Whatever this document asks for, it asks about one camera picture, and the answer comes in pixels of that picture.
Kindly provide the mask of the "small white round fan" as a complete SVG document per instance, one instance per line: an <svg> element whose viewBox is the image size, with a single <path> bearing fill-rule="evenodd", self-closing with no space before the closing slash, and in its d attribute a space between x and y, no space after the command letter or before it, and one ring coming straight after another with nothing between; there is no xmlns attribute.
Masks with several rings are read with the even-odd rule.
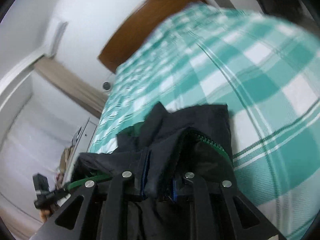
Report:
<svg viewBox="0 0 320 240"><path fill-rule="evenodd" d="M112 85L109 82L104 82L103 83L103 90L104 91L109 91L111 89Z"/></svg>

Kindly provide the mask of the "beige curtain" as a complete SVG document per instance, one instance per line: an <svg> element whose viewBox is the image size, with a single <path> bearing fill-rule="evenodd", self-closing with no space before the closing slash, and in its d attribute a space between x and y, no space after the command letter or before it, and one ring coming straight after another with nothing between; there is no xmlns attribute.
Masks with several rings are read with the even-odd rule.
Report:
<svg viewBox="0 0 320 240"><path fill-rule="evenodd" d="M42 57L34 68L45 80L96 118L100 118L108 99L103 92L85 83L54 59Z"/></svg>

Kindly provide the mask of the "white sheer curtain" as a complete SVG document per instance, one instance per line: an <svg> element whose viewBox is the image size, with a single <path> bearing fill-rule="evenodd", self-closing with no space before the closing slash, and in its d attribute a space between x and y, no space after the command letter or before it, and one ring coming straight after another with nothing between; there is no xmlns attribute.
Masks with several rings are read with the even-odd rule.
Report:
<svg viewBox="0 0 320 240"><path fill-rule="evenodd" d="M54 187L61 154L87 119L77 111L53 113L31 99L12 124L1 149L1 196L29 219L39 220L33 175Z"/></svg>

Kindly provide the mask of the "green white plaid bedspread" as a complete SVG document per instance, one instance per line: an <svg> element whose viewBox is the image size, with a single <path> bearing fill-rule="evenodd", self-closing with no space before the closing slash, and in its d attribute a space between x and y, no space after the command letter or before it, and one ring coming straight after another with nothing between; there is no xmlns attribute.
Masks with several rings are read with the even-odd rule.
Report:
<svg viewBox="0 0 320 240"><path fill-rule="evenodd" d="M90 152L111 153L158 102L226 104L240 190L287 239L304 236L319 212L316 35L254 11L188 6L117 68Z"/></svg>

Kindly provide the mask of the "brown wooden headboard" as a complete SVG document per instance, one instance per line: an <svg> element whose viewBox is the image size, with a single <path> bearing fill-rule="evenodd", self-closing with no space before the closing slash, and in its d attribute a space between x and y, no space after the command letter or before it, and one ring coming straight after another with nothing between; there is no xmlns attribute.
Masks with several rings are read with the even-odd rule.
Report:
<svg viewBox="0 0 320 240"><path fill-rule="evenodd" d="M128 60L166 18L190 3L206 0L146 0L117 29L104 46L99 61L112 73Z"/></svg>

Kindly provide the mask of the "black puffer jacket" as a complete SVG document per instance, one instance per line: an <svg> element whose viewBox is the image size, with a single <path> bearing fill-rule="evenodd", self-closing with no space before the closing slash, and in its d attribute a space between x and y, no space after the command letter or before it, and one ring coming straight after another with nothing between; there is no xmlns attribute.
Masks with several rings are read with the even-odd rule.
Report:
<svg viewBox="0 0 320 240"><path fill-rule="evenodd" d="M80 154L71 180L133 173L142 200L128 203L128 239L190 236L190 205L175 199L185 173L212 183L236 183L226 105L169 112L157 103L143 122L117 134L117 144L110 154Z"/></svg>

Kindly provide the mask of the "white low drawer cabinet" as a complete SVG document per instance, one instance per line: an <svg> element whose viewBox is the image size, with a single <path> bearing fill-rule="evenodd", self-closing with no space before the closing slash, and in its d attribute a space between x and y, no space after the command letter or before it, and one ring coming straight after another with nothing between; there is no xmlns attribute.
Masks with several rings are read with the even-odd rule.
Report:
<svg viewBox="0 0 320 240"><path fill-rule="evenodd" d="M94 122L94 119L88 118L76 131L71 140L71 146L63 150L57 168L57 180L62 185L71 180L75 162L80 153L88 151L96 129L97 124Z"/></svg>

